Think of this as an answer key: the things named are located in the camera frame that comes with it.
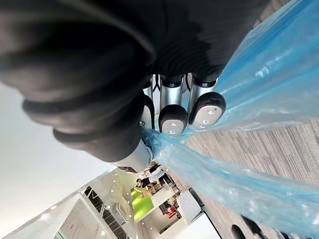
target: green table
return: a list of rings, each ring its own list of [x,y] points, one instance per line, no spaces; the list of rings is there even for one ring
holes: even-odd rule
[[[134,221],[138,222],[145,216],[151,209],[154,208],[152,200],[149,196],[142,198],[142,193],[131,190],[132,206],[134,212]]]

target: black sleeve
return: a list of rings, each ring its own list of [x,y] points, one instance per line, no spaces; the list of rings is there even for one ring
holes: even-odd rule
[[[147,75],[221,72],[268,2],[2,0],[0,80],[58,141],[118,161],[140,141]]]

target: white wall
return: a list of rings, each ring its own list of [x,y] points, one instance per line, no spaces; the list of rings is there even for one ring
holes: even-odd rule
[[[78,200],[75,195],[9,239],[53,239]]]
[[[21,103],[18,92],[0,84],[0,238],[114,169],[57,142]]]

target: transparent plastic sheet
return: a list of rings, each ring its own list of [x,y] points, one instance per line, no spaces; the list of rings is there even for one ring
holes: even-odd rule
[[[265,226],[319,237],[319,188],[202,156],[157,131],[143,134],[155,160],[202,195]]]
[[[243,40],[219,77],[226,101],[208,130],[257,130],[319,117],[319,1],[293,0]],[[187,94],[183,97],[187,108]],[[198,133],[187,128],[180,137]]]

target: white shirt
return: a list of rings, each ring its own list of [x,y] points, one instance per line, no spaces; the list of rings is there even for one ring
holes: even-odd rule
[[[149,176],[150,182],[155,182],[159,178],[163,177],[165,175],[165,172],[162,171],[162,166],[158,167],[154,172],[151,173]]]

